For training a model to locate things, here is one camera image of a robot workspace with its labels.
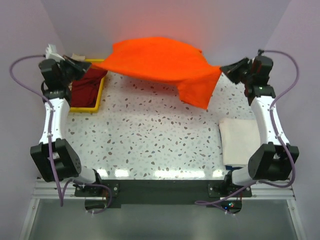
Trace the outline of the orange t-shirt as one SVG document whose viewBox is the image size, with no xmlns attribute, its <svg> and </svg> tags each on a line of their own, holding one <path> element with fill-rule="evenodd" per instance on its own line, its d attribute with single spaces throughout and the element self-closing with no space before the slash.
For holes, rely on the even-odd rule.
<svg viewBox="0 0 320 240">
<path fill-rule="evenodd" d="M 209 106 L 222 73 L 220 66 L 207 62 L 202 50 L 166 37 L 117 42 L 112 53 L 94 66 L 135 79 L 175 86 L 182 102 L 204 110 Z"/>
</svg>

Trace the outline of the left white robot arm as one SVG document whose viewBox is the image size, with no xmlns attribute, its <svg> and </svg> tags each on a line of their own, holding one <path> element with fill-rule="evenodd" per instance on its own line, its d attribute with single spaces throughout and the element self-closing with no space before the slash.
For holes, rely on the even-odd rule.
<svg viewBox="0 0 320 240">
<path fill-rule="evenodd" d="M 44 78 L 45 122 L 39 143 L 30 148 L 30 155 L 46 182 L 72 179 L 85 183 L 86 191 L 99 196 L 104 190 L 95 169 L 82 166 L 80 157 L 65 137 L 72 92 L 69 85 L 80 80 L 89 70 L 90 62 L 77 61 L 57 53 L 46 54 L 38 65 Z"/>
</svg>

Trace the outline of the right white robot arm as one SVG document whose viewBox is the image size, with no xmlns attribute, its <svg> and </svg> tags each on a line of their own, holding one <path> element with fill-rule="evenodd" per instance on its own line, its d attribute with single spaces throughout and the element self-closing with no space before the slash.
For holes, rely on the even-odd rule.
<svg viewBox="0 0 320 240">
<path fill-rule="evenodd" d="M 249 187 L 257 182 L 278 187 L 277 181 L 296 179 L 295 163 L 299 156 L 297 146 L 291 145 L 282 128 L 276 102 L 281 98 L 268 84 L 274 62 L 259 53 L 254 59 L 247 57 L 220 67 L 221 72 L 234 84 L 244 84 L 244 95 L 248 100 L 260 136 L 260 147 L 249 158 L 246 167 L 231 171 L 225 177 L 223 192 L 235 196 L 241 186 Z"/>
</svg>

